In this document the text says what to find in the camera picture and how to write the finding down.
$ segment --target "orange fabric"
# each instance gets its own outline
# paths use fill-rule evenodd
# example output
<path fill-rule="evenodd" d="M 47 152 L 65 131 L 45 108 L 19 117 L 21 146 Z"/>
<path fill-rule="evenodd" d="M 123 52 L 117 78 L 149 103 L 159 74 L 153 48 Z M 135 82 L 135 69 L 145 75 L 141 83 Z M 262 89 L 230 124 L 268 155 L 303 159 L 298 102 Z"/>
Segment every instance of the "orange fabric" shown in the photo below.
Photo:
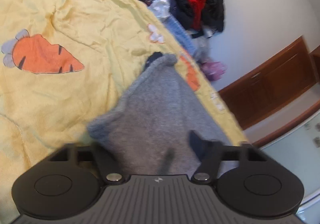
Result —
<path fill-rule="evenodd" d="M 192 64 L 183 55 L 180 56 L 180 59 L 184 61 L 184 63 L 187 65 L 187 68 L 188 68 L 188 72 L 186 75 L 186 82 L 188 83 L 188 85 L 193 91 L 198 90 L 200 88 L 200 83 L 197 77 L 196 70 L 193 68 Z"/>
<path fill-rule="evenodd" d="M 42 35 L 20 39 L 14 46 L 15 66 L 33 73 L 66 73 L 81 71 L 84 65 L 60 45 L 50 44 Z"/>

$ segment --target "ribbed gray panel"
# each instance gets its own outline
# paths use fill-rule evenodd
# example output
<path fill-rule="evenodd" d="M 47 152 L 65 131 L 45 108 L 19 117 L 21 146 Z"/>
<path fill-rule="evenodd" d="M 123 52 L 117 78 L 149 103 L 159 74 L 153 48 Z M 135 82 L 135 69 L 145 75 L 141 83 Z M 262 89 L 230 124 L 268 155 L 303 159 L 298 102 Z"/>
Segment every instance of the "ribbed gray panel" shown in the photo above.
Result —
<path fill-rule="evenodd" d="M 107 187 L 98 202 L 64 220 L 21 216 L 14 224 L 302 224 L 295 216 L 255 220 L 231 211 L 208 186 L 179 176 L 133 175 L 129 182 Z"/>

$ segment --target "gray cloth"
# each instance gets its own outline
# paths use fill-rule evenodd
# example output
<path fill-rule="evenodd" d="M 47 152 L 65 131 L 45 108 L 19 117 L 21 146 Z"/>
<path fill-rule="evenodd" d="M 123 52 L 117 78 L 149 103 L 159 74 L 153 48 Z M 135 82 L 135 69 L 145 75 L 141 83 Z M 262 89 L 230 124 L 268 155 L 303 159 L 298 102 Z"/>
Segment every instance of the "gray cloth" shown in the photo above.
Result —
<path fill-rule="evenodd" d="M 200 162 L 188 133 L 230 144 L 188 84 L 175 71 L 175 55 L 155 60 L 118 105 L 88 125 L 91 137 L 113 153 L 127 174 L 188 174 Z"/>

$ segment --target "black jacket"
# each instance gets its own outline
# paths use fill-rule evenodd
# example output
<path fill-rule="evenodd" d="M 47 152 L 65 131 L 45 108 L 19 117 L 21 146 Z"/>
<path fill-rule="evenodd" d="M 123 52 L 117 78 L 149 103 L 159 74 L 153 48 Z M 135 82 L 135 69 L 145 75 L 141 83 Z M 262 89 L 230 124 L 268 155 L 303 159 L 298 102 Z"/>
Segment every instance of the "black jacket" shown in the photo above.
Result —
<path fill-rule="evenodd" d="M 185 30 L 191 28 L 195 14 L 188 0 L 170 0 L 170 12 Z"/>
<path fill-rule="evenodd" d="M 201 12 L 201 20 L 210 28 L 222 32 L 224 27 L 223 0 L 206 0 Z"/>

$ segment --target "drawer handle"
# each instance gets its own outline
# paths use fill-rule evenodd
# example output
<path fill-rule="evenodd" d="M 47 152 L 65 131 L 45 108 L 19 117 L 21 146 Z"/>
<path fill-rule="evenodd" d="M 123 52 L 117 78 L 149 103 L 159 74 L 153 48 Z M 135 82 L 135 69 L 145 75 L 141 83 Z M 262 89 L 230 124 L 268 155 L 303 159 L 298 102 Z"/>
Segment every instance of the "drawer handle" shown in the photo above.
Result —
<path fill-rule="evenodd" d="M 251 77 L 251 79 L 258 77 L 258 75 L 259 75 L 260 73 L 261 73 L 261 72 L 258 72 L 257 74 L 253 75 L 253 76 Z"/>

